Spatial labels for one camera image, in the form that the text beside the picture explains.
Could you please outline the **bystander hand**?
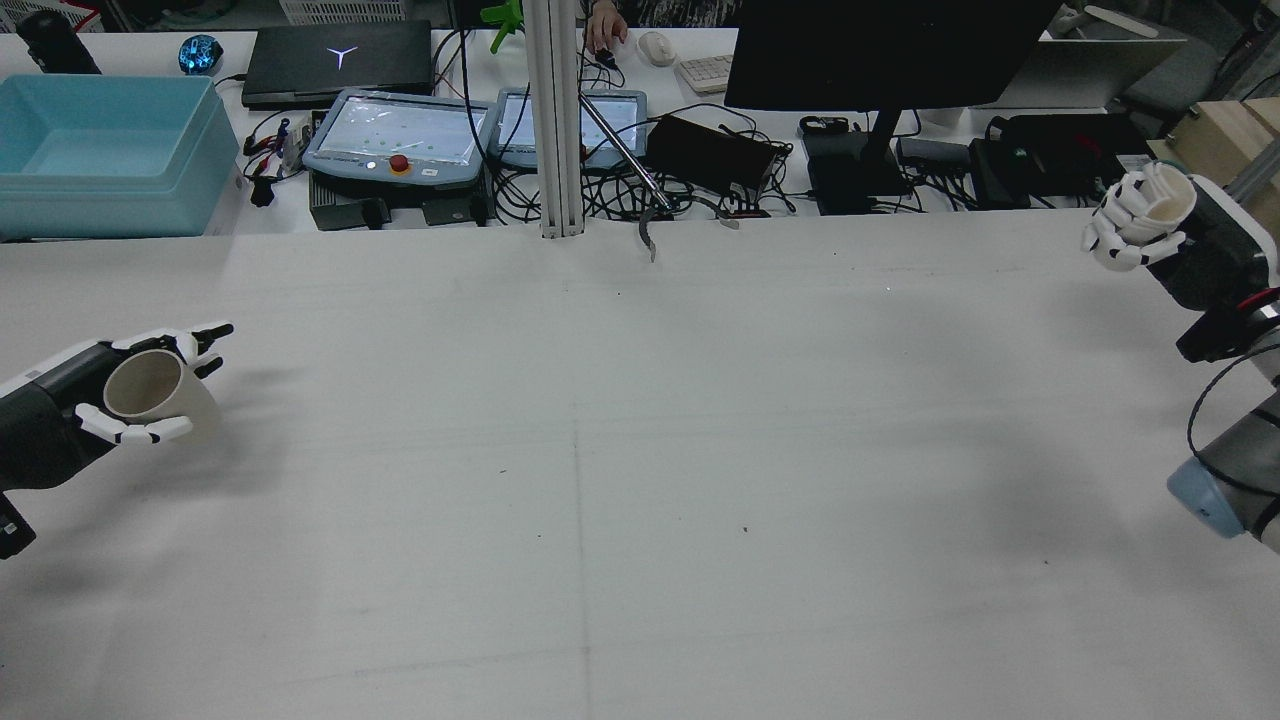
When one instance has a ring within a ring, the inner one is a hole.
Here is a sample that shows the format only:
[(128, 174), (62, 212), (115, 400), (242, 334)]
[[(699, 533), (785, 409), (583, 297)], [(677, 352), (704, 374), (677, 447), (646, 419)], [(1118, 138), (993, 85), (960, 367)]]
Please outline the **bystander hand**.
[(588, 1), (584, 28), (586, 49), (593, 56), (613, 53), (628, 38), (628, 24), (617, 1)]

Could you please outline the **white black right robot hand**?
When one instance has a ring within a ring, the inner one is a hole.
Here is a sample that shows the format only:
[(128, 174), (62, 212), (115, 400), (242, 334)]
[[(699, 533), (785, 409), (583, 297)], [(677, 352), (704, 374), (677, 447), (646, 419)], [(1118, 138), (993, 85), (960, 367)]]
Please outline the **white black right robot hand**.
[(1111, 272), (1148, 272), (1181, 307), (1239, 304), (1277, 286), (1277, 246), (1225, 190), (1166, 161), (1110, 186), (1082, 250)]

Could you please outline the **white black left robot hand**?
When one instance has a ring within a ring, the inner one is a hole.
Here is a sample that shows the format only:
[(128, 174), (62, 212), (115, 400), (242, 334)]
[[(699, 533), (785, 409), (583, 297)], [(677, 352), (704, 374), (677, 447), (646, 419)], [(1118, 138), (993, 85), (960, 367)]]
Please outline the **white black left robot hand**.
[(58, 487), (120, 445), (192, 438), (196, 423), (189, 413), (165, 411), (143, 420), (108, 407), (108, 379), (122, 364), (164, 351), (202, 380), (221, 366), (214, 343), (234, 329), (229, 322), (215, 322), (84, 341), (4, 382), (3, 491)]

